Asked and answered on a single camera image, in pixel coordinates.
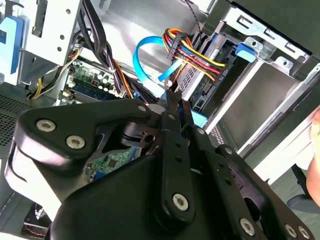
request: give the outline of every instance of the wire bundle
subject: wire bundle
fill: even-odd
[[[207,75],[213,82],[216,82],[216,78],[222,73],[222,69],[226,65],[224,63],[213,61],[202,55],[198,51],[194,50],[193,45],[190,39],[187,37],[186,33],[183,33],[177,28],[166,29],[165,33],[162,35],[162,40],[167,52],[170,52],[177,34],[182,34],[183,37],[181,38],[179,47],[174,54],[174,58],[179,59],[185,64],[192,66],[193,68]]]
[[[85,17],[89,22],[94,42],[92,42],[90,39],[88,29],[85,23]],[[122,92],[123,86],[128,97],[134,98],[134,94],[131,88],[132,83],[129,83],[134,80],[125,75],[121,67],[113,59],[112,49],[106,39],[104,28],[90,0],[82,1],[78,23],[83,38],[90,50],[94,53],[99,62],[106,69],[109,69],[109,71],[112,73],[114,78],[115,89],[118,92],[118,94]]]
[[[64,66],[60,66],[57,68],[57,71],[53,80],[44,88],[43,88],[44,77],[39,78],[37,89],[35,90],[34,93],[30,94],[27,97],[29,99],[36,100],[40,96],[53,90],[57,86],[58,82],[60,81],[64,71],[78,58],[78,56],[80,55],[80,52],[81,52],[80,49],[76,49],[73,53],[71,53],[68,57],[68,62]]]

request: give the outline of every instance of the hand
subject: hand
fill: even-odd
[[[314,149],[314,158],[320,162],[320,110],[314,116],[310,137]]]
[[[320,110],[313,119],[310,138],[314,149],[314,158],[309,165],[306,187],[313,200],[320,206]]]

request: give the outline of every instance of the gray floor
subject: gray floor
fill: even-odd
[[[290,198],[303,194],[297,179],[291,170],[271,185],[272,190],[286,203]],[[320,214],[311,214],[301,211],[293,211],[311,230],[315,239],[320,239]]]

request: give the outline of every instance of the screw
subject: screw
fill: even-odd
[[[171,118],[172,120],[176,120],[175,116],[169,114],[169,118]]]
[[[172,201],[174,205],[181,211],[187,211],[189,208],[188,200],[180,193],[173,195]]]
[[[86,142],[82,137],[72,135],[66,139],[66,144],[72,149],[83,149]]]
[[[285,225],[285,229],[287,230],[287,232],[294,238],[296,238],[298,235],[296,233],[296,231],[292,228],[292,226],[290,226],[289,224]]]
[[[56,125],[53,121],[42,119],[36,123],[36,127],[42,132],[52,132],[56,129]]]
[[[144,106],[138,106],[138,108],[143,112],[147,111],[147,109]]]
[[[225,148],[225,151],[230,155],[232,154],[232,150],[230,148],[228,148],[228,147]]]
[[[254,236],[255,235],[255,228],[254,226],[251,224],[251,222],[249,222],[248,219],[246,218],[241,218],[240,219],[240,225],[242,227],[242,229],[250,236]]]
[[[198,127],[198,132],[199,132],[201,135],[204,135],[204,134],[205,134],[205,131],[204,131],[202,128],[200,128],[200,127]]]
[[[302,226],[299,226],[298,228],[299,228],[300,233],[301,233],[306,239],[310,239],[309,233],[308,233]]]

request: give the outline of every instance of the perforated metal panel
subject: perforated metal panel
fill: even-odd
[[[221,144],[225,144],[224,139],[221,136],[221,133],[219,131],[219,129],[215,126],[212,131],[211,131],[211,135],[214,136],[216,138],[216,140],[218,141],[218,143]]]
[[[32,106],[16,101],[12,98],[0,95],[0,109],[7,110],[14,114],[20,114],[22,111],[31,109]]]
[[[181,90],[183,93],[190,86],[190,84],[193,83],[195,78],[194,76],[197,70],[193,67],[188,66],[187,70],[184,70],[184,71],[187,71],[185,77],[182,77],[181,81],[178,80],[178,83],[179,83],[178,89]]]
[[[32,108],[23,102],[0,94],[0,147],[6,147],[11,142],[19,114]]]
[[[15,131],[16,119],[0,113],[0,146],[5,147],[11,142]]]

